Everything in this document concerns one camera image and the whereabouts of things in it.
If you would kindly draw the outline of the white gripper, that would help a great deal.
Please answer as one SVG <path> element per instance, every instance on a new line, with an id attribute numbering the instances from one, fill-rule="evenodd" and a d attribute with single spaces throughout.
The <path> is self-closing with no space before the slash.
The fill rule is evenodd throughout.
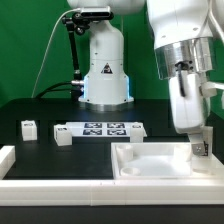
<path id="1" fill-rule="evenodd" d="M 200 93 L 200 78 L 195 73 L 183 73 L 182 80 L 184 96 L 181 95 L 178 77 L 169 80 L 173 124 L 177 133 L 189 134 L 192 153 L 195 156 L 207 156 L 209 144 L 201 129 L 205 126 L 208 113 L 207 102 Z"/>

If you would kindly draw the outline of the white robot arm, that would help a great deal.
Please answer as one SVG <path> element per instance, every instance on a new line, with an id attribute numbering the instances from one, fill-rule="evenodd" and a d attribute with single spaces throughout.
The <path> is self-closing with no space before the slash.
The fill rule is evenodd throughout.
<path id="1" fill-rule="evenodd" d="M 114 109 L 133 100 L 123 71 L 123 36 L 110 24 L 113 15 L 147 8 L 154 34 L 159 77 L 169 84 L 174 127 L 186 134 L 192 152 L 207 156 L 212 129 L 205 125 L 210 98 L 224 84 L 208 80 L 214 69 L 212 41 L 224 41 L 224 0 L 67 0 L 74 30 L 90 36 L 90 70 L 79 101 L 96 110 Z"/>

